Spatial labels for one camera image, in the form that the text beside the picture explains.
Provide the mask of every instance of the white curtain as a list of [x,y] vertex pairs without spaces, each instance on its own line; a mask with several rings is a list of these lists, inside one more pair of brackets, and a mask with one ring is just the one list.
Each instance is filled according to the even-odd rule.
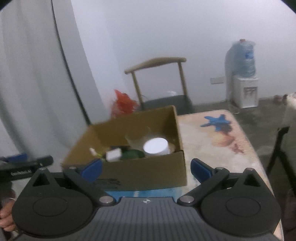
[[13,0],[0,12],[0,118],[0,156],[16,149],[32,158],[52,155],[51,171],[60,170],[86,128],[51,0]]

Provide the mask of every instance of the blue starfish print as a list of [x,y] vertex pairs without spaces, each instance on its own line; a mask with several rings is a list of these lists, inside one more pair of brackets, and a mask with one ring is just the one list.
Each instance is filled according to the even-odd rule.
[[205,116],[206,119],[209,120],[209,123],[201,125],[201,127],[207,127],[207,126],[215,126],[215,131],[221,131],[225,129],[225,126],[230,127],[230,121],[225,119],[225,115],[222,114],[218,118],[212,117],[212,116]]

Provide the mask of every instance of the green object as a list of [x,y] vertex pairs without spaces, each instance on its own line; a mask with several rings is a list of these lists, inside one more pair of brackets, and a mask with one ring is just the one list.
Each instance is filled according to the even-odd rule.
[[132,160],[138,158],[144,158],[144,152],[136,149],[128,150],[122,153],[121,160]]

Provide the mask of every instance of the blue gripper pad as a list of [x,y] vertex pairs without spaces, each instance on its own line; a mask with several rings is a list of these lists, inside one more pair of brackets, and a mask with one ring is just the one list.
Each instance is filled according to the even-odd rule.
[[102,174],[102,169],[103,163],[101,159],[95,159],[80,172],[80,176],[93,183]]
[[28,155],[26,153],[22,153],[15,156],[8,156],[5,160],[9,163],[25,162],[28,160]]
[[205,167],[203,167],[201,164],[199,164],[194,159],[190,163],[190,170],[192,175],[200,182],[204,182],[205,180],[212,177],[212,172]]

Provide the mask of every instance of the metal screw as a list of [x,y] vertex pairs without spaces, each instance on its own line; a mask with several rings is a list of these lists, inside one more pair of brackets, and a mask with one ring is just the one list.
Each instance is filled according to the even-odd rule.
[[109,203],[113,202],[113,197],[103,196],[103,197],[100,197],[99,201],[104,204],[109,204]]
[[194,197],[185,195],[185,196],[180,197],[180,201],[185,202],[185,203],[191,203],[194,201]]

